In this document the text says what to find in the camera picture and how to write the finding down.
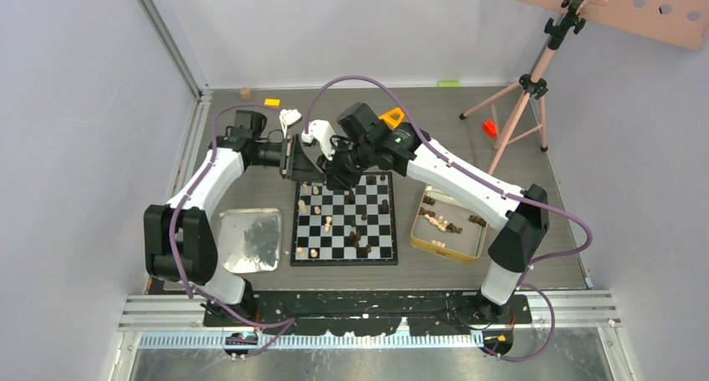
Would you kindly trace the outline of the dark chess piece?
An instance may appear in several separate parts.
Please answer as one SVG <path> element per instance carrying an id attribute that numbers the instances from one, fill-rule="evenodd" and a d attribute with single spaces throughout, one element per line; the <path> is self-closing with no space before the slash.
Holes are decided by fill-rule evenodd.
<path id="1" fill-rule="evenodd" d="M 380 214 L 389 214 L 390 213 L 390 205 L 387 199 L 384 199 L 379 206 L 379 213 Z"/>

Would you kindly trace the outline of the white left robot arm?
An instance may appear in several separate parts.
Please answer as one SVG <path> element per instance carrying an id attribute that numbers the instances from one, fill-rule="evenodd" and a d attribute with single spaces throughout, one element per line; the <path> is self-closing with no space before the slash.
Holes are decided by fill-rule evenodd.
<path id="1" fill-rule="evenodd" d="M 315 120 L 300 134 L 288 128 L 301 120 L 296 109 L 279 109 L 283 140 L 269 141 L 262 133 L 268 122 L 261 104 L 225 108 L 235 122 L 220 136 L 212 133 L 207 156 L 197 173 L 168 202 L 150 205 L 143 216 L 145 267 L 149 275 L 178 282 L 188 296 L 203 292 L 225 303 L 224 314 L 238 326 L 248 325 L 257 312 L 246 297 L 250 284 L 227 270 L 220 261 L 210 220 L 229 187 L 251 166 L 273 167 L 285 180 L 320 182 L 324 173 L 304 153 L 319 144 L 326 160 L 334 157 L 329 142 L 332 125 Z"/>

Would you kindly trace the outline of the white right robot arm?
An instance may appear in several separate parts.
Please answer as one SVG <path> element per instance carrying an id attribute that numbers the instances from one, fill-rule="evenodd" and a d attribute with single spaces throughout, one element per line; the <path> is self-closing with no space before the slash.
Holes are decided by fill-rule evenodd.
<path id="1" fill-rule="evenodd" d="M 413 119 L 390 126 L 364 103 L 351 105 L 336 119 L 343 142 L 326 120 L 303 120 L 303 141 L 318 143 L 318 166 L 331 190 L 356 185 L 363 172 L 392 170 L 431 185 L 480 216 L 497 236 L 488 248 L 491 263 L 477 294 L 477 311 L 498 323 L 511 310 L 510 298 L 549 228 L 544 210 L 548 193 L 538 185 L 526 189 L 501 181 L 446 150 Z"/>

